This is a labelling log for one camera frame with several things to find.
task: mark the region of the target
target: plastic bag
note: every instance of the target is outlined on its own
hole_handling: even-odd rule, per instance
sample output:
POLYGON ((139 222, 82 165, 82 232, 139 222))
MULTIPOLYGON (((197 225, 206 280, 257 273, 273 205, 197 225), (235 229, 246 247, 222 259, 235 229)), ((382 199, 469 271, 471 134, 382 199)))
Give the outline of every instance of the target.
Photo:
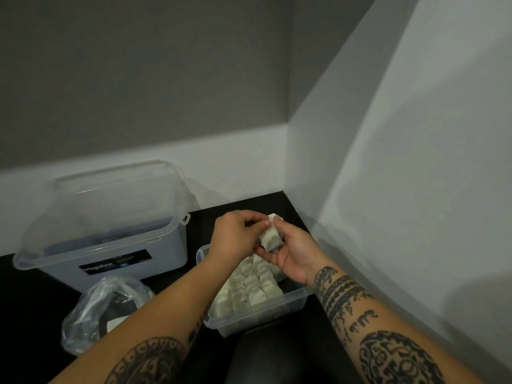
POLYGON ((79 356, 104 336, 112 319, 134 313, 153 296, 134 277, 104 277, 87 290, 62 321, 62 347, 79 356))

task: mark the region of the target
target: circular tattoo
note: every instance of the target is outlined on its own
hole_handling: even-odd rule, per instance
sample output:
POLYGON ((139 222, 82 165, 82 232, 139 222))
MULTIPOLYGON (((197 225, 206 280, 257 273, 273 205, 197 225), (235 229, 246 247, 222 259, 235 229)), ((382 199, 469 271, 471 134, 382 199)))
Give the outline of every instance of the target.
POLYGON ((105 384, 165 383, 176 375, 185 348, 172 337, 155 337, 131 349, 112 369, 105 384))
POLYGON ((368 334, 361 341, 359 360, 370 384, 445 384, 432 357, 399 333, 368 334))

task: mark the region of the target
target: hand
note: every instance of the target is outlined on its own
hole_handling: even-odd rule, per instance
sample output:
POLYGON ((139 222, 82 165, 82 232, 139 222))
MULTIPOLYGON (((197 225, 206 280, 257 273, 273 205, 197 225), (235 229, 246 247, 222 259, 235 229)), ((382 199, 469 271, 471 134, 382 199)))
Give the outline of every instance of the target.
POLYGON ((312 285, 315 275, 327 260, 326 256, 309 233, 278 216, 274 217, 273 222, 278 232, 285 233, 285 244, 278 254, 268 253, 260 245, 256 248, 256 254, 279 266, 286 276, 296 282, 312 285))
POLYGON ((237 264, 253 251, 258 236, 271 226, 268 216, 251 210, 236 210, 215 221, 210 253, 234 259, 237 264), (246 227, 246 222, 256 222, 246 227))

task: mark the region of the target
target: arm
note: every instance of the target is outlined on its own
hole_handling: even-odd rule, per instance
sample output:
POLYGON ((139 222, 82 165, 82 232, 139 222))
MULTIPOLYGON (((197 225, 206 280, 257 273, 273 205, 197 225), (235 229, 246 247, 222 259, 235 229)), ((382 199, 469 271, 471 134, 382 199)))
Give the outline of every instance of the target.
POLYGON ((292 279, 312 286, 343 347, 369 384, 478 384, 477 377, 326 257, 314 239, 274 218, 285 233, 278 254, 257 249, 292 279))
POLYGON ((218 218, 205 260, 129 316, 51 384, 171 382, 215 295, 249 255, 268 217, 234 211, 218 218), (259 221, 245 227, 246 221, 259 221))

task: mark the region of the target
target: black label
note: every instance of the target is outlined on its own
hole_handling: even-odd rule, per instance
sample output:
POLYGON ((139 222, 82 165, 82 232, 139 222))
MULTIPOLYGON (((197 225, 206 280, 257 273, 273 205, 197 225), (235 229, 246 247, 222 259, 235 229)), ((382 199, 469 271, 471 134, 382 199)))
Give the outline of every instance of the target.
POLYGON ((96 273, 112 271, 113 269, 127 267, 128 265, 141 263, 146 260, 150 260, 152 257, 147 250, 143 249, 138 252, 124 254, 115 258, 109 258, 107 260, 98 261, 96 263, 90 263, 85 265, 79 265, 79 267, 86 271, 89 275, 95 275, 96 273))

